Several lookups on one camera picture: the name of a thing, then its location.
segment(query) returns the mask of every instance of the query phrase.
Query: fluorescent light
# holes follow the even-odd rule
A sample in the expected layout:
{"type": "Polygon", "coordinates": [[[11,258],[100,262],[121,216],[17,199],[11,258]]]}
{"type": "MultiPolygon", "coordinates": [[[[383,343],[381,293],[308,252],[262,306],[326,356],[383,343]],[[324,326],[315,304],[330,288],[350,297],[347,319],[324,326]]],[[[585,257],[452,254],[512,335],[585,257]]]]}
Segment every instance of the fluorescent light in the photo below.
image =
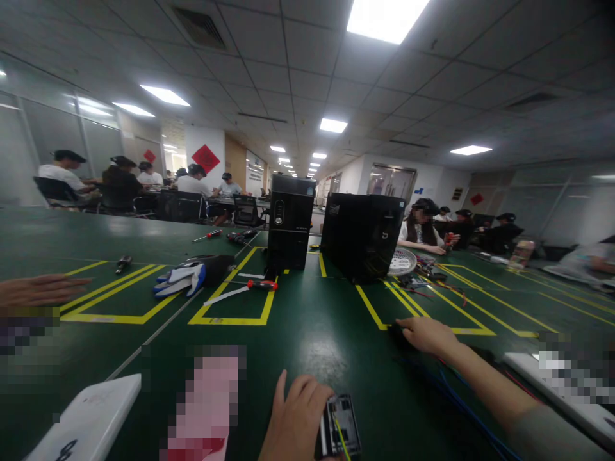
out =
{"type": "Polygon", "coordinates": [[[346,122],[340,122],[338,120],[331,120],[330,118],[323,118],[320,122],[320,129],[324,131],[332,131],[334,133],[341,133],[346,129],[348,124],[346,122]]]}
{"type": "Polygon", "coordinates": [[[455,149],[455,150],[451,150],[450,153],[451,154],[461,154],[461,155],[474,155],[474,154],[480,154],[481,152],[488,152],[490,150],[493,150],[491,147],[481,147],[481,146],[467,146],[467,147],[462,147],[461,149],[455,149]]]}
{"type": "Polygon", "coordinates": [[[155,117],[156,115],[150,114],[147,111],[144,111],[142,108],[138,108],[137,106],[133,106],[132,104],[120,104],[119,102],[114,102],[114,104],[118,107],[121,107],[124,110],[132,112],[137,115],[144,115],[146,117],[155,117]]]}
{"type": "Polygon", "coordinates": [[[7,109],[13,110],[21,110],[20,108],[16,108],[15,106],[9,106],[8,104],[0,104],[0,107],[6,107],[7,109]]]}
{"type": "Polygon", "coordinates": [[[111,116],[111,114],[109,114],[107,112],[103,112],[100,109],[93,108],[91,106],[85,106],[84,104],[80,104],[79,105],[79,109],[81,109],[82,111],[85,111],[85,112],[96,114],[96,115],[105,115],[107,117],[111,116]]]}
{"type": "Polygon", "coordinates": [[[354,0],[346,30],[399,45],[429,0],[354,0]]]}
{"type": "Polygon", "coordinates": [[[155,86],[147,86],[147,85],[141,85],[141,88],[149,91],[154,96],[156,96],[158,99],[161,99],[164,102],[168,102],[169,104],[177,104],[178,106],[190,107],[190,105],[186,101],[184,101],[182,98],[177,96],[171,90],[166,90],[164,88],[156,88],[155,86]]]}

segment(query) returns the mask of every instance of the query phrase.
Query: white device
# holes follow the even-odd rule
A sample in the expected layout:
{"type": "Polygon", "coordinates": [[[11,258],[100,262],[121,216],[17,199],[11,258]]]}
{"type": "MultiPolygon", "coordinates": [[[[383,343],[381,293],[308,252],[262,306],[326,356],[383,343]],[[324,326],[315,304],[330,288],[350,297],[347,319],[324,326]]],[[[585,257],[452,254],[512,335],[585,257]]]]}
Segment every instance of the white device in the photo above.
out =
{"type": "Polygon", "coordinates": [[[141,389],[141,374],[83,389],[27,461],[102,461],[141,389]]]}
{"type": "Polygon", "coordinates": [[[605,448],[615,450],[615,416],[609,411],[597,403],[574,403],[570,401],[570,397],[560,396],[543,378],[540,362],[534,355],[508,352],[504,354],[504,362],[539,389],[605,448]]]}

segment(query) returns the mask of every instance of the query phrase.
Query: black computer case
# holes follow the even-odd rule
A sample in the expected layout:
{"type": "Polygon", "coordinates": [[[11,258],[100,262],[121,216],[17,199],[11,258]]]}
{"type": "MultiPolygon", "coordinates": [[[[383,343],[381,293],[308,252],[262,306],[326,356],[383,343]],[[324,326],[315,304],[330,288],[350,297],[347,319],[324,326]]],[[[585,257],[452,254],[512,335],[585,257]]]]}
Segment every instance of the black computer case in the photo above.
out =
{"type": "Polygon", "coordinates": [[[386,277],[405,209],[402,198],[330,194],[320,252],[353,284],[386,277]]]}
{"type": "Polygon", "coordinates": [[[316,181],[273,175],[267,273],[306,267],[316,181]]]}

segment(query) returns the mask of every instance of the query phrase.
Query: black cap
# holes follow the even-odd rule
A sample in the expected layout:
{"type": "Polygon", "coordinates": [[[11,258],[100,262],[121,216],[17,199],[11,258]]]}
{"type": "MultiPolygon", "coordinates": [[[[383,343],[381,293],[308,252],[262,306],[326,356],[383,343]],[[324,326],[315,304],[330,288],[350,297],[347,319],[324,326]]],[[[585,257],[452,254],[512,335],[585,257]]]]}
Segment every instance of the black cap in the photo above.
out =
{"type": "Polygon", "coordinates": [[[72,150],[56,150],[55,152],[53,152],[53,159],[57,160],[57,161],[61,161],[64,160],[65,158],[69,159],[69,160],[73,160],[73,161],[78,161],[79,163],[86,163],[87,160],[83,157],[81,157],[79,154],[77,154],[76,152],[73,152],[72,150]]]}
{"type": "Polygon", "coordinates": [[[472,212],[469,209],[460,209],[455,212],[455,214],[459,214],[460,216],[465,216],[466,218],[472,217],[472,212]]]}
{"type": "Polygon", "coordinates": [[[130,166],[131,168],[136,167],[135,162],[124,156],[111,157],[111,161],[117,166],[130,166]]]}
{"type": "Polygon", "coordinates": [[[496,219],[505,219],[509,222],[514,222],[517,219],[517,216],[514,213],[502,213],[500,216],[496,216],[496,219]]]}
{"type": "Polygon", "coordinates": [[[436,216],[440,213],[438,205],[431,198],[419,198],[412,208],[422,209],[426,216],[436,216]]]}
{"type": "Polygon", "coordinates": [[[190,165],[188,165],[188,174],[193,176],[195,174],[202,174],[203,177],[207,176],[205,168],[200,166],[198,163],[191,163],[190,165]]]}

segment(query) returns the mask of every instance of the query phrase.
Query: green workbench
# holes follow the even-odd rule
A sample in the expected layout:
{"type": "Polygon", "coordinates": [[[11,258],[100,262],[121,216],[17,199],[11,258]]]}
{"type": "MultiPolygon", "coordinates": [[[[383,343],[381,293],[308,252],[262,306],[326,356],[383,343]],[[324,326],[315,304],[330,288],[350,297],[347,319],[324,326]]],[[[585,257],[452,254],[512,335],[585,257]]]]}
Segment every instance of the green workbench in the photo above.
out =
{"type": "MultiPolygon", "coordinates": [[[[1,280],[72,271],[94,278],[84,298],[55,308],[44,333],[1,359],[0,441],[10,460],[27,455],[80,390],[133,373],[142,374],[142,393],[108,459],[156,459],[194,357],[205,346],[223,344],[240,346],[246,364],[228,460],[258,456],[283,368],[287,389],[309,373],[352,395],[363,459],[496,459],[476,429],[400,363],[387,325],[430,315],[454,328],[462,342],[497,357],[536,353],[540,331],[590,330],[607,337],[615,327],[610,299],[544,274],[510,273],[463,252],[439,262],[446,264],[448,283],[464,288],[465,307],[462,296],[439,287],[421,289],[433,296],[427,298],[396,290],[394,280],[353,286],[318,252],[307,255],[304,271],[281,274],[275,293],[249,291],[203,307],[208,298],[240,287],[228,283],[161,303],[151,292],[156,276],[190,256],[235,255],[240,271],[228,276],[234,281],[246,281],[238,272],[263,273],[267,232],[251,247],[239,247],[225,238],[192,243],[212,229],[199,225],[46,209],[0,213],[1,280]],[[116,276],[115,261],[126,254],[134,262],[116,276]]],[[[503,436],[471,392],[457,389],[503,436]]]]}

